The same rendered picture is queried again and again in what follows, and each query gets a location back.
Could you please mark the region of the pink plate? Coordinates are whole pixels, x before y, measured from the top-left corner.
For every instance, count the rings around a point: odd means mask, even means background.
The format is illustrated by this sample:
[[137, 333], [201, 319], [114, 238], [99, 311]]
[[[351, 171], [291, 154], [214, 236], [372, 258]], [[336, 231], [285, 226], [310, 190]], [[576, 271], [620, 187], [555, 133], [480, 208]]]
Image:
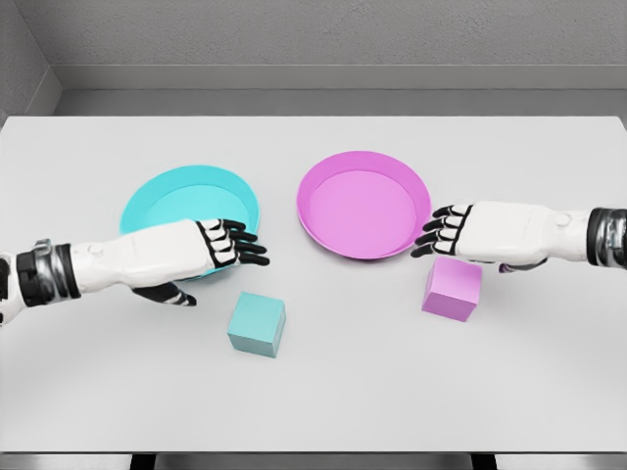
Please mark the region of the pink plate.
[[413, 245], [431, 214], [423, 179], [370, 151], [332, 155], [300, 182], [297, 214], [323, 248], [350, 259], [385, 259]]

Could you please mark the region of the cyan plate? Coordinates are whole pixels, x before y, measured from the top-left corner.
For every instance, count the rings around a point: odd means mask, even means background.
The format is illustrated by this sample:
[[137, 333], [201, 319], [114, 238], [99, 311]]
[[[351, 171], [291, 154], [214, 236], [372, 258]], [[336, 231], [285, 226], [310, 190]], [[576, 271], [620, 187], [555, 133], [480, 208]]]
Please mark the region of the cyan plate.
[[181, 219], [215, 218], [239, 221], [257, 233], [261, 214], [255, 192], [225, 168], [186, 165], [151, 178], [135, 191], [121, 214], [120, 233]]

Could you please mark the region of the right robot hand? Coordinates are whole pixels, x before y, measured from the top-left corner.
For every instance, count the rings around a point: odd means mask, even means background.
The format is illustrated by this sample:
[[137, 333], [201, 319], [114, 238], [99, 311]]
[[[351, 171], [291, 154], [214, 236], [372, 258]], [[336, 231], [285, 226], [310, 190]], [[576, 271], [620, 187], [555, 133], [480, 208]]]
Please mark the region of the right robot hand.
[[550, 215], [545, 207], [518, 203], [445, 206], [423, 225], [410, 255], [496, 263], [500, 273], [531, 270], [550, 257], [544, 239]]

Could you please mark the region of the pink block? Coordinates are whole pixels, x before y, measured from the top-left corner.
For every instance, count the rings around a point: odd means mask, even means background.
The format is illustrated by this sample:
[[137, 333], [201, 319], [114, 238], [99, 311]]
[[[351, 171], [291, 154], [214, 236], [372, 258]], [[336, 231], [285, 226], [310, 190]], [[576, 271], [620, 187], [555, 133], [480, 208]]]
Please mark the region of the pink block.
[[478, 264], [438, 257], [428, 274], [422, 310], [465, 322], [479, 304], [481, 285]]

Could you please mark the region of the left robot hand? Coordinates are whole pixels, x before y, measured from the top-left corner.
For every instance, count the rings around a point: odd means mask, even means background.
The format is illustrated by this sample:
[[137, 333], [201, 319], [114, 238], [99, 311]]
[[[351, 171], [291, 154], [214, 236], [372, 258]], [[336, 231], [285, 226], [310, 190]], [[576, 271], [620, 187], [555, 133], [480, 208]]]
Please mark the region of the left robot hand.
[[185, 219], [130, 233], [120, 241], [121, 283], [160, 304], [197, 304], [177, 287], [178, 280], [236, 264], [269, 265], [258, 237], [244, 223], [228, 219]]

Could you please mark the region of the cyan block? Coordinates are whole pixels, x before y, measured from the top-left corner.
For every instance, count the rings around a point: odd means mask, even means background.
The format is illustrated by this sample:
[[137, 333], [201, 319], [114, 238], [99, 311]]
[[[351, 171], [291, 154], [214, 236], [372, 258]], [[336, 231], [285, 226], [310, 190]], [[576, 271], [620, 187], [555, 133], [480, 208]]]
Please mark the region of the cyan block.
[[227, 335], [237, 351], [276, 358], [285, 322], [282, 300], [243, 292], [233, 310]]

